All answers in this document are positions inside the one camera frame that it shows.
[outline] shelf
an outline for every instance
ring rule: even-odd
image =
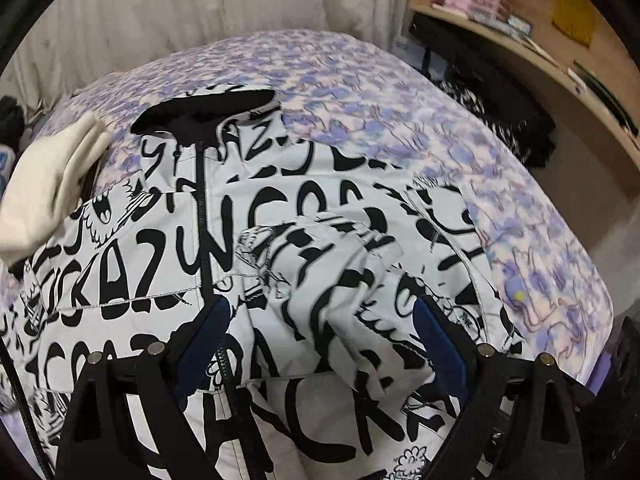
[[[468,31],[474,46],[527,86],[556,123],[570,127],[582,138],[629,198],[640,194],[640,144],[620,127],[605,105],[593,93],[580,88],[565,69],[481,23],[431,6],[411,4],[410,8]]]

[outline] purple floral bedsheet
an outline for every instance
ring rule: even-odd
[[[511,319],[534,351],[586,382],[612,303],[586,251],[533,177],[484,124],[421,74],[345,34],[287,30],[231,38],[109,75],[58,107],[41,135],[93,109],[114,132],[104,189],[140,168],[133,121],[149,106],[219,83],[282,94],[301,137],[411,167],[462,188]],[[17,283],[2,270],[0,301]]]

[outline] curtain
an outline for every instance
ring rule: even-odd
[[[389,49],[406,0],[55,0],[0,76],[29,121],[111,72],[258,30],[346,32]]]

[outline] gloved hand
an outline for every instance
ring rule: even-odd
[[[87,112],[25,150],[0,203],[0,259],[7,266],[32,254],[78,207],[80,181],[110,140],[103,122]]]

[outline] yellow paper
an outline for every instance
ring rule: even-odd
[[[587,47],[591,44],[596,19],[589,0],[556,0],[551,21],[572,40]]]

